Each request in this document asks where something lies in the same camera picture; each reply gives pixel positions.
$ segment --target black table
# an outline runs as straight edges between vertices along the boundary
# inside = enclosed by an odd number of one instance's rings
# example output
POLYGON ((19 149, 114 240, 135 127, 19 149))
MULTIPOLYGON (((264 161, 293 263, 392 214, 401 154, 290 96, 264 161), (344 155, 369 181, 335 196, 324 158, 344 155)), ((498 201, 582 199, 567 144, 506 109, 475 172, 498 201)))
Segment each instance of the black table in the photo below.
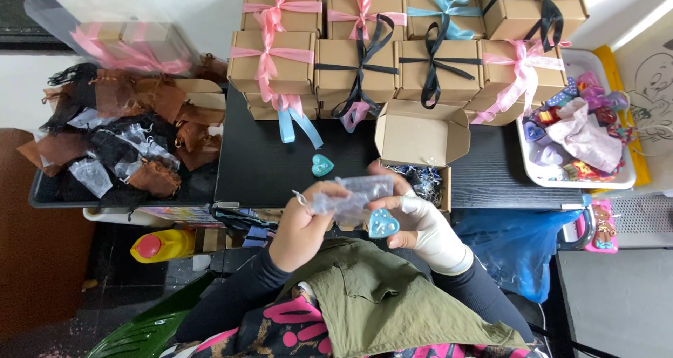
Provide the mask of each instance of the black table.
MULTIPOLYGON (((316 153, 334 170, 324 179, 367 174, 378 158, 374 121, 346 132, 338 120, 316 120, 324 146, 315 150, 295 124, 295 142, 283 144, 278 121, 255 121, 245 98, 231 88, 227 98, 222 153, 215 188, 219 207, 283 208, 293 194, 317 179, 311 173, 316 153)), ((471 126, 470 152, 450 163, 452 208, 558 209, 581 204, 579 189, 543 188, 524 171, 516 126, 471 126)))

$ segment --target blue heart soap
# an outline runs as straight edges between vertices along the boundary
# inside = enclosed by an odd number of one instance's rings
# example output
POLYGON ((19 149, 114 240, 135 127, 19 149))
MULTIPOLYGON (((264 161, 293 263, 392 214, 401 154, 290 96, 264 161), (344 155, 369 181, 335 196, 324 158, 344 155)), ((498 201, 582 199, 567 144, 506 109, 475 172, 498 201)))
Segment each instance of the blue heart soap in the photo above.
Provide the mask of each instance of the blue heart soap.
POLYGON ((311 172, 316 177, 322 177, 323 175, 329 173, 334 168, 332 161, 328 160, 324 155, 314 155, 313 156, 313 167, 311 167, 311 172))
POLYGON ((369 238, 386 238, 399 231, 399 222, 383 208, 375 210, 369 217, 369 238))

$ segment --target white plastic tray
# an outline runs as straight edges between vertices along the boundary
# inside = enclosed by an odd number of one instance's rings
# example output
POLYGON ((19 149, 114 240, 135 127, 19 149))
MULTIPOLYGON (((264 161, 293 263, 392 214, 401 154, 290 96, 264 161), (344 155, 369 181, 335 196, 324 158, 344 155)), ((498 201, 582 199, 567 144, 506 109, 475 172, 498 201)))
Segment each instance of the white plastic tray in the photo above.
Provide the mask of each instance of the white plastic tray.
MULTIPOLYGON (((563 49, 563 61, 565 62, 565 72, 568 76, 577 78, 580 74, 592 70, 596 73, 601 86, 606 90, 610 89, 608 78, 603 70, 603 65, 593 53, 584 50, 563 49)), ((524 168, 530 179, 543 187, 560 188, 608 188, 610 190, 625 190, 633 187, 635 183, 635 168, 631 160, 631 154, 628 148, 624 147, 622 157, 624 159, 624 168, 610 182, 568 181, 563 180, 565 170, 559 165, 539 166, 535 164, 535 156, 542 149, 534 142, 526 142, 524 126, 519 117, 516 121, 516 127, 519 131, 519 143, 524 157, 524 168)))

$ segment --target cartoon drawing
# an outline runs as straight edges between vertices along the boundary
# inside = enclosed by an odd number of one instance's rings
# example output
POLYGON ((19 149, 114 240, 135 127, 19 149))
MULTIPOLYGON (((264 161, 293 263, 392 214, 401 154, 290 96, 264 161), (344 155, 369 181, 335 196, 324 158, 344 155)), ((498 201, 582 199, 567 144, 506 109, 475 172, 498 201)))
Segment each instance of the cartoon drawing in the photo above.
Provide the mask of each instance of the cartoon drawing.
MULTIPOLYGON (((673 124, 673 56, 657 53, 647 58, 635 73, 635 90, 629 91, 631 112, 637 127, 670 126, 673 124)), ((641 141, 673 140, 673 133, 664 128, 639 132, 641 141)))

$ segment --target yellow bottle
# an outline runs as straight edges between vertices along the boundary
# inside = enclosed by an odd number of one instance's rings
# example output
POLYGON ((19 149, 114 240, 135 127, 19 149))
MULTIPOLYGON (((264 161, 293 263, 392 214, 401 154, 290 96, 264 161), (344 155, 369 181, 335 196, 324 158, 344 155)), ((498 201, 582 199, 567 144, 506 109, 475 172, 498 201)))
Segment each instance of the yellow bottle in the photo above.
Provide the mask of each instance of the yellow bottle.
POLYGON ((148 233, 133 244, 130 255, 140 263, 188 258, 194 254, 195 240, 195 233, 192 231, 168 229, 148 233))

